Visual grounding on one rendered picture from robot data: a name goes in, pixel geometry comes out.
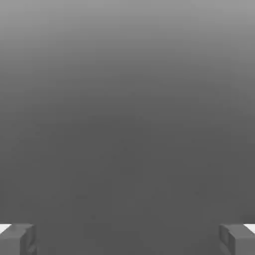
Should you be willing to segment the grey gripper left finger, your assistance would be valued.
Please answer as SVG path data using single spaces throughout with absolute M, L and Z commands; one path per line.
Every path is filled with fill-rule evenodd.
M 34 224 L 0 224 L 0 255 L 37 255 L 36 232 Z

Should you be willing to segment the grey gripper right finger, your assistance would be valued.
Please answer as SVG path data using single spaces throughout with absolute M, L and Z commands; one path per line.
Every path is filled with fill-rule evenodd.
M 222 255 L 255 255 L 255 224 L 220 224 Z

